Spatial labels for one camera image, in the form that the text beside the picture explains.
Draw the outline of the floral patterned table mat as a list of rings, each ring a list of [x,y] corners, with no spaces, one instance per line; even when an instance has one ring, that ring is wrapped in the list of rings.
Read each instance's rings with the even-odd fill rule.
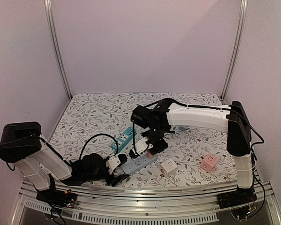
[[[132,111],[139,105],[145,106],[164,98],[188,105],[222,106],[218,96],[209,93],[77,94],[65,109],[50,145],[66,161],[76,161],[80,155],[91,153],[102,157],[113,156],[112,141],[133,126],[130,120]],[[168,148],[157,155],[155,162],[121,182],[121,187],[174,188],[229,181],[237,184],[235,161],[226,149],[226,133],[194,126],[181,131],[174,126],[164,139]],[[219,159],[211,172],[200,168],[202,159],[208,153]],[[160,170],[160,163],[169,158],[176,162],[178,170],[166,177]]]

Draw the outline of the right aluminium frame post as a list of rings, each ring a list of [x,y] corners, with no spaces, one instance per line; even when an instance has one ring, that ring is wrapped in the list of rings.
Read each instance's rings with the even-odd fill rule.
[[[247,7],[248,7],[248,0],[241,0],[238,23],[237,23],[237,31],[236,31],[235,41],[233,44],[232,55],[231,55],[231,58],[229,61],[226,78],[225,78],[223,89],[222,89],[222,92],[220,95],[220,99],[222,100],[222,102],[224,102],[224,100],[227,96],[227,93],[229,91],[229,86],[230,86],[232,76],[234,73],[234,69],[235,69],[235,65],[237,62],[237,57],[238,57],[241,40],[242,40],[242,35],[243,35],[243,31],[244,31],[244,26],[245,26]]]

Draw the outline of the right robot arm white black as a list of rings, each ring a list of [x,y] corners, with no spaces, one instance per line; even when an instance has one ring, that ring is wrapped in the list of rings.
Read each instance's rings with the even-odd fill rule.
[[[233,101],[231,105],[222,106],[188,105],[164,98],[146,106],[137,106],[130,120],[133,126],[147,130],[142,133],[141,140],[133,141],[133,148],[129,152],[131,158],[137,158],[145,151],[155,155],[168,148],[164,135],[170,132],[172,126],[195,126],[226,133],[226,149],[236,165],[237,189],[218,194],[218,204],[233,206],[257,199],[253,187],[253,129],[240,102]]]

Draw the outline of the small pink charger plug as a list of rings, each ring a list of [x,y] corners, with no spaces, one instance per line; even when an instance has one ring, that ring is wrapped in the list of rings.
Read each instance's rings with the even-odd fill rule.
[[[147,152],[147,156],[149,157],[149,158],[152,158],[153,157],[153,155],[148,151]]]

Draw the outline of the light blue power strip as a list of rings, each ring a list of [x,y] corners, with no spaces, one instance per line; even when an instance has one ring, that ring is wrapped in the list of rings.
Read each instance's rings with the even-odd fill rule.
[[[155,162],[157,159],[158,159],[157,155],[153,157],[148,157],[147,155],[144,155],[142,157],[135,159],[134,161],[131,161],[123,165],[122,170],[125,174],[132,175],[135,172]]]

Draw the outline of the small blue charger plug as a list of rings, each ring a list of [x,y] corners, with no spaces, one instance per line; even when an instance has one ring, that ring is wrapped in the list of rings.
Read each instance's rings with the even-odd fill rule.
[[[178,129],[181,131],[186,131],[189,129],[189,127],[188,126],[179,126]]]

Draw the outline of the pink cube socket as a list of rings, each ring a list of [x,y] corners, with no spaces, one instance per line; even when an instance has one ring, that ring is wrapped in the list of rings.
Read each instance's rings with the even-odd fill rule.
[[[206,172],[211,172],[218,162],[218,157],[214,154],[208,153],[200,163],[200,168]]]

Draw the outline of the left aluminium frame post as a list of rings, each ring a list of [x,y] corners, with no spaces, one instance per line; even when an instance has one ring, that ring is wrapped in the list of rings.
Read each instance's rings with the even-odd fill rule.
[[[51,0],[44,0],[44,7],[45,7],[45,12],[46,12],[46,18],[47,18],[47,23],[48,23],[48,28],[49,28],[49,33],[52,41],[52,47],[53,47],[53,52],[55,55],[57,67],[59,70],[59,75],[62,81],[62,85],[65,91],[65,94],[68,98],[68,100],[71,100],[73,98],[70,84],[66,75],[66,70],[64,67],[61,51],[60,51],[60,46],[58,42],[58,35],[56,32],[56,27],[55,27],[55,22],[54,22],[54,15],[53,15],[53,8],[52,8],[52,1]]]

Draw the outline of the aluminium frame post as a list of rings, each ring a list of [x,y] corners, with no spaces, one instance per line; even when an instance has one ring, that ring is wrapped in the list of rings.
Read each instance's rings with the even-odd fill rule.
[[[61,51],[60,51],[60,46],[58,42],[58,35],[56,32],[56,27],[55,27],[55,22],[54,22],[54,15],[53,15],[53,8],[52,8],[52,1],[51,0],[44,0],[44,7],[45,7],[45,12],[46,12],[46,18],[47,18],[47,23],[48,23],[48,28],[49,28],[49,33],[52,41],[52,47],[53,47],[53,52],[55,55],[57,67],[59,70],[59,75],[62,81],[62,85],[65,91],[65,94],[68,98],[68,100],[71,100],[73,98],[70,84],[66,75],[66,70],[64,67]]]
[[[244,26],[245,26],[247,7],[248,7],[248,0],[241,0],[238,23],[237,23],[237,31],[236,31],[235,41],[233,44],[232,55],[231,55],[231,58],[229,61],[226,78],[225,78],[223,89],[222,89],[222,92],[220,95],[220,99],[222,100],[222,102],[224,102],[224,100],[227,96],[227,93],[229,91],[229,86],[230,86],[232,76],[234,73],[234,69],[235,69],[235,65],[237,62],[237,57],[238,57],[241,40],[242,40],[242,35],[243,35],[243,31],[244,31]]]

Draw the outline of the teal power strip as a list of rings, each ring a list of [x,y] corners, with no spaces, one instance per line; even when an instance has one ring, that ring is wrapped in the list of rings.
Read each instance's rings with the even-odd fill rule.
[[[133,128],[128,127],[117,139],[118,153],[125,149],[133,140]]]

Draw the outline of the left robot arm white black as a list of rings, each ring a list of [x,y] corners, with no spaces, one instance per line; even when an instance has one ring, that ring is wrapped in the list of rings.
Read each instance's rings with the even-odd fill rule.
[[[49,203],[57,203],[60,193],[51,185],[57,179],[67,186],[105,180],[116,186],[127,174],[114,175],[117,167],[127,161],[125,154],[103,158],[97,153],[80,155],[67,162],[45,139],[36,122],[10,123],[4,126],[0,140],[0,158],[14,165]]]

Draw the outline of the white cube socket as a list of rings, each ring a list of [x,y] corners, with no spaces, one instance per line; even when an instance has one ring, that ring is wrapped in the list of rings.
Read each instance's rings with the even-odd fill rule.
[[[169,158],[160,163],[160,170],[164,176],[169,177],[177,172],[178,165],[172,158]]]

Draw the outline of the front aluminium rail base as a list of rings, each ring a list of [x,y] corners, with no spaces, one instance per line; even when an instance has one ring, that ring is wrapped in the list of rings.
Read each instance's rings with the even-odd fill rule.
[[[255,185],[257,203],[253,217],[237,220],[237,207],[220,208],[217,195],[234,191],[236,183],[189,187],[132,189],[83,185],[72,187],[77,204],[63,209],[67,221],[98,225],[199,225],[226,223],[236,225],[281,225],[281,213],[270,182]]]

